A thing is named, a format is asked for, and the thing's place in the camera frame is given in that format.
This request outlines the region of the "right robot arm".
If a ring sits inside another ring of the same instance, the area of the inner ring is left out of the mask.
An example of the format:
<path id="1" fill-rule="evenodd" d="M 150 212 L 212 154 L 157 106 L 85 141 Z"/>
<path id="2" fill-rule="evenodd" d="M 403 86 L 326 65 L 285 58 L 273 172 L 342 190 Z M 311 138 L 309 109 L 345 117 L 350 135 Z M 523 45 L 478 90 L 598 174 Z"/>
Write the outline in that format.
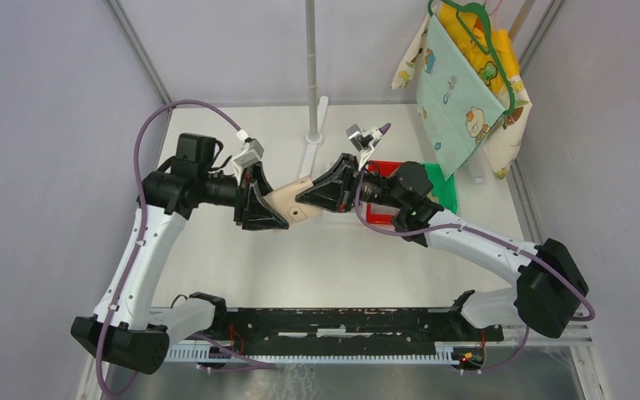
<path id="1" fill-rule="evenodd" d="M 526 242 L 480 228 L 434 202 L 432 189 L 419 162 L 403 162 L 383 177 L 377 167 L 363 167 L 344 153 L 295 199 L 331 213 L 347 213 L 360 203 L 395 208 L 391 229 L 369 229 L 457 255 L 508 283 L 504 289 L 474 291 L 458 299 L 447 326 L 459 340 L 472 338 L 481 328 L 511 323 L 560 338 L 569 323 L 595 318 L 588 284 L 563 243 L 551 238 Z"/>

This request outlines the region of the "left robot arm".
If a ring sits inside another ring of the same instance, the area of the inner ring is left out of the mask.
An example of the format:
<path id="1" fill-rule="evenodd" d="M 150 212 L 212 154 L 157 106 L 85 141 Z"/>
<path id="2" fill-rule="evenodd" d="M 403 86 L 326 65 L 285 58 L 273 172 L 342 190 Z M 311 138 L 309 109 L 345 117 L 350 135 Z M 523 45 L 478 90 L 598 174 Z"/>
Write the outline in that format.
<path id="1" fill-rule="evenodd" d="M 237 134 L 242 151 L 226 159 L 234 170 L 216 163 L 223 144 L 215 137 L 183 133 L 176 152 L 142 180 L 142 197 L 122 260 L 90 317 L 76 317 L 71 334 L 96 359 L 151 375 L 171 347 L 193 337 L 219 339 L 212 360 L 243 350 L 241 326 L 222 297 L 190 294 L 178 307 L 152 313 L 153 295 L 173 244 L 201 204 L 230 207 L 244 230 L 287 229 L 289 223 L 265 200 L 272 189 L 263 174 L 260 142 Z"/>

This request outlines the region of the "white stand base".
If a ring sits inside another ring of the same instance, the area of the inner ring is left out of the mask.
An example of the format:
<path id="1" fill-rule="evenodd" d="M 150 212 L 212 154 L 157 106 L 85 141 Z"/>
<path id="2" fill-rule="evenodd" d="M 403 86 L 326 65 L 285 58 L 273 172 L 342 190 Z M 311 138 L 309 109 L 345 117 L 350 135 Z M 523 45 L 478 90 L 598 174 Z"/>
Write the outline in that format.
<path id="1" fill-rule="evenodd" d="M 318 150 L 323 145 L 323 126 L 328 113 L 329 97 L 321 96 L 315 108 L 310 108 L 310 129 L 305 137 L 305 150 L 302 156 L 298 177 L 308 178 L 312 175 Z"/>

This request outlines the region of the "grey stand pole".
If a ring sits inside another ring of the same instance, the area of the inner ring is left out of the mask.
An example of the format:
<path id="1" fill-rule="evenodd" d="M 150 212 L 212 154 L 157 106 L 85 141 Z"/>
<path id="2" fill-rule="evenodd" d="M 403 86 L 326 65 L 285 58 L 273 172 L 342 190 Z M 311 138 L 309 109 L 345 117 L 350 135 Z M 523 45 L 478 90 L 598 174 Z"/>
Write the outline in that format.
<path id="1" fill-rule="evenodd" d="M 318 131 L 318 88 L 317 88 L 317 49 L 316 49 L 316 12 L 315 2 L 305 0 L 306 47 L 307 47 L 307 98 L 309 111 L 309 132 L 307 140 L 311 143 L 320 140 Z"/>

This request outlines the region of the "red plastic bin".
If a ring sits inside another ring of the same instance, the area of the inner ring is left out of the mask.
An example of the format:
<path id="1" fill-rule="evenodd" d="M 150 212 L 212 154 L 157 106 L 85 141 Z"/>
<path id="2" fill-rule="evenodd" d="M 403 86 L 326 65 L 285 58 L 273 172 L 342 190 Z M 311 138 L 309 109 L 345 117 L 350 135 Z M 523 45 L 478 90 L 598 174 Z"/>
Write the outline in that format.
<path id="1" fill-rule="evenodd" d="M 406 183 L 401 175 L 400 162 L 370 162 L 364 175 L 363 199 L 370 210 L 371 224 L 391 225 L 397 231 L 403 227 L 403 209 L 410 203 Z"/>

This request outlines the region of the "beige card holder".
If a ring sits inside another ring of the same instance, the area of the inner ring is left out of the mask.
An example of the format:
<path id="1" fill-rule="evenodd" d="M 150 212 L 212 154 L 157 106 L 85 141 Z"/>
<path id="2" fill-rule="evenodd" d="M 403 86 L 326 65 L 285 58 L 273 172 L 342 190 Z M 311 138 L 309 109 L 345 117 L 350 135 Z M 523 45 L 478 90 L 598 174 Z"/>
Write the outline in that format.
<path id="1" fill-rule="evenodd" d="M 264 196 L 264 200 L 281 216 L 289 225 L 301 223 L 310 218 L 319 216 L 323 210 L 319 207 L 300 203 L 296 196 L 313 187 L 313 180 L 309 177 L 301 177 Z"/>

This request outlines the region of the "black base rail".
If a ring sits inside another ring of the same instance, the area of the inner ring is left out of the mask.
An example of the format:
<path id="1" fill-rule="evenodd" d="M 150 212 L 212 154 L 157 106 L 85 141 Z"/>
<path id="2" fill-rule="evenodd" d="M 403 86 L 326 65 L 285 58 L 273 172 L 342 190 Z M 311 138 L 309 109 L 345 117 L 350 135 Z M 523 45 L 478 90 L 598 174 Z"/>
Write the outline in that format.
<path id="1" fill-rule="evenodd" d="M 203 334 L 251 356 L 432 355 L 438 344 L 500 342 L 450 308 L 229 308 Z"/>

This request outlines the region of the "mint cartoon cloth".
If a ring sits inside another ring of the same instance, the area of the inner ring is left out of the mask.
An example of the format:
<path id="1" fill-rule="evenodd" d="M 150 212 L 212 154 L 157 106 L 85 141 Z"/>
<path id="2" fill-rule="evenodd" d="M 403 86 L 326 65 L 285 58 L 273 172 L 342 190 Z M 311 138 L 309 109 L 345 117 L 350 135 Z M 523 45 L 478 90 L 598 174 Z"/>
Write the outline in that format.
<path id="1" fill-rule="evenodd" d="M 486 141 L 505 107 L 436 16 L 417 60 L 417 105 L 442 175 L 450 178 Z"/>

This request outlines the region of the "cream patterned cloth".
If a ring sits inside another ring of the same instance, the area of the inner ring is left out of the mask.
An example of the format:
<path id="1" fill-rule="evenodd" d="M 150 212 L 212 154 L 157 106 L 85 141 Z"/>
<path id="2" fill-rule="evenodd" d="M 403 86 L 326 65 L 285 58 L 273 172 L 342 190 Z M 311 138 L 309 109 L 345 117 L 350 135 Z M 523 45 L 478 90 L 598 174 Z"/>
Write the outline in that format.
<path id="1" fill-rule="evenodd" d="M 521 148 L 533 107 L 520 77 L 520 65 L 511 38 L 506 30 L 484 27 L 475 14 L 456 12 L 449 6 L 441 7 L 432 16 L 438 18 L 477 75 L 505 107 L 492 132 L 477 149 L 484 151 L 494 176 L 505 178 Z M 415 83 L 418 89 L 418 57 L 432 16 L 424 18 L 398 64 L 391 83 L 393 90 L 404 89 L 409 83 Z"/>

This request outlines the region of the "green plastic bin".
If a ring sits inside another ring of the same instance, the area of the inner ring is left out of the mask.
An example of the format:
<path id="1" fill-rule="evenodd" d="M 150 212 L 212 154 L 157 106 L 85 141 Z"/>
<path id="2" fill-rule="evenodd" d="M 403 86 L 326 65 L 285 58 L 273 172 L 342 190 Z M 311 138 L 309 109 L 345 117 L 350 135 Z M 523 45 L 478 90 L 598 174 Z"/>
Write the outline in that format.
<path id="1" fill-rule="evenodd" d="M 423 166 L 432 184 L 430 198 L 445 209 L 457 214 L 458 196 L 454 177 L 445 178 L 442 169 L 436 163 L 424 163 Z"/>

